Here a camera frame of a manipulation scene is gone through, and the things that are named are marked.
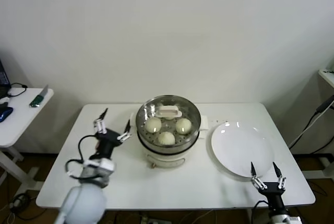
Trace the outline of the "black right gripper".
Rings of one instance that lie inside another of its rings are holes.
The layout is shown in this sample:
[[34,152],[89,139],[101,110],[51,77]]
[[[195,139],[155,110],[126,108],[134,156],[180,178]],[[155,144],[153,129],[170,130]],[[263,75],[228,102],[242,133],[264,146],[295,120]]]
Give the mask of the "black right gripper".
[[282,200],[282,194],[285,192],[285,180],[281,170],[274,163],[274,170],[278,178],[278,182],[262,182],[257,176],[254,164],[251,162],[251,182],[253,186],[259,190],[268,202],[269,216],[285,215],[286,207]]

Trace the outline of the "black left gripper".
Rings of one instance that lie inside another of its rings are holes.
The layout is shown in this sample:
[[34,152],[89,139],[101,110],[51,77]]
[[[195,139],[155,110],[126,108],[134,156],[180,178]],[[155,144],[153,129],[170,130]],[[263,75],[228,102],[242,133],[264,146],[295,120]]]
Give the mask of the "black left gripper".
[[94,130],[96,132],[95,138],[98,140],[98,145],[95,152],[96,159],[110,159],[113,149],[120,146],[122,144],[121,142],[124,142],[131,137],[130,120],[128,120],[122,135],[113,130],[106,129],[104,118],[107,111],[108,108],[106,108],[102,114],[93,122]]

